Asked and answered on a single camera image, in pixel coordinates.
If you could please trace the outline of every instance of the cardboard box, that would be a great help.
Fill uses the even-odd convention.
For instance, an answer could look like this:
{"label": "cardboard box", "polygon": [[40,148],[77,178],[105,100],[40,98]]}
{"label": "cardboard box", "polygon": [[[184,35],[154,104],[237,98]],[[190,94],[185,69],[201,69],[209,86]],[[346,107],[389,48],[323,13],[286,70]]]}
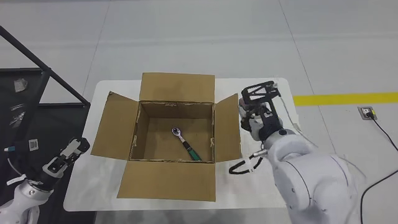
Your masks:
{"label": "cardboard box", "polygon": [[238,114],[237,94],[215,104],[213,75],[144,73],[139,101],[109,92],[91,154],[127,160],[118,198],[214,202],[215,163],[241,156]]}

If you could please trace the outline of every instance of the yellow line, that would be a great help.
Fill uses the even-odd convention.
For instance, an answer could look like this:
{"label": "yellow line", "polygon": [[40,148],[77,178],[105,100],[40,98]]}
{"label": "yellow line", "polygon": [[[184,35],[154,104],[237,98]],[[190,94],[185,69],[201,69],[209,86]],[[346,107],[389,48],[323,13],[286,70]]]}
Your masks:
{"label": "yellow line", "polygon": [[398,103],[398,93],[350,93],[347,95],[299,95],[294,96],[296,106],[350,105]]}

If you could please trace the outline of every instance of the floor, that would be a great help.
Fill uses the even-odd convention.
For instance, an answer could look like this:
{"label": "floor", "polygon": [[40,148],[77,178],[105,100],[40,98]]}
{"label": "floor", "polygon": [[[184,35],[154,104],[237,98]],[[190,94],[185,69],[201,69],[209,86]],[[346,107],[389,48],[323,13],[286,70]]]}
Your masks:
{"label": "floor", "polygon": [[[92,99],[101,80],[142,72],[284,77],[293,95],[397,91],[398,0],[0,0],[0,24]],[[0,67],[30,64],[0,40]],[[75,101],[50,83],[42,102]],[[397,169],[398,154],[356,105],[297,107],[304,133],[366,174],[360,192]],[[397,104],[373,104],[398,142]],[[398,175],[369,191],[366,223],[393,223]],[[290,223],[283,208],[103,212],[97,223]],[[350,223],[359,223],[358,216]]]}

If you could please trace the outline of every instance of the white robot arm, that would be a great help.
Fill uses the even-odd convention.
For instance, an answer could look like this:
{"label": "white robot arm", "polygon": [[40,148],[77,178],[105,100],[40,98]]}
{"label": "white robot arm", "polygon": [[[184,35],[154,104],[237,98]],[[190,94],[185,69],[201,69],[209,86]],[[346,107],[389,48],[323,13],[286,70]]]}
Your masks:
{"label": "white robot arm", "polygon": [[[336,155],[320,153],[303,136],[283,128],[272,102],[280,96],[274,82],[245,88],[242,96],[242,128],[261,142],[261,150],[251,158],[265,157],[271,163],[275,185],[292,223],[346,223],[357,202],[356,184],[346,164]],[[229,173],[243,174],[235,171],[242,164],[232,166]]]}
{"label": "white robot arm", "polygon": [[63,172],[88,148],[90,144],[85,138],[72,139],[34,178],[25,179],[15,188],[14,199],[0,207],[0,223],[36,224],[40,213],[39,205],[49,199]]}

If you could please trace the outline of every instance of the white tabletop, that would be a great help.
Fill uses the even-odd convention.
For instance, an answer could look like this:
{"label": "white tabletop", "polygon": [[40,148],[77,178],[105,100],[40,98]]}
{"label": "white tabletop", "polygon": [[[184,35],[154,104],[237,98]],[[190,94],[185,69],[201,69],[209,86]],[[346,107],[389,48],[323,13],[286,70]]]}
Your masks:
{"label": "white tabletop", "polygon": [[[216,79],[215,101],[239,93],[243,88],[273,80],[278,83],[294,122],[298,116],[287,80],[283,78],[233,78]],[[102,81],[95,88],[83,137],[91,146],[100,124],[109,91],[138,100],[140,80]],[[274,98],[275,108],[284,122],[284,127],[293,129],[279,97]],[[244,158],[259,150],[259,143],[241,129],[241,150]],[[228,168],[238,160],[216,164],[216,202],[188,200],[156,200],[116,198],[126,161],[90,155],[91,148],[75,163],[63,207],[67,211],[103,210],[181,210],[216,208],[285,208],[285,203],[276,189],[271,165],[267,160],[253,172],[245,175],[229,175]]]}

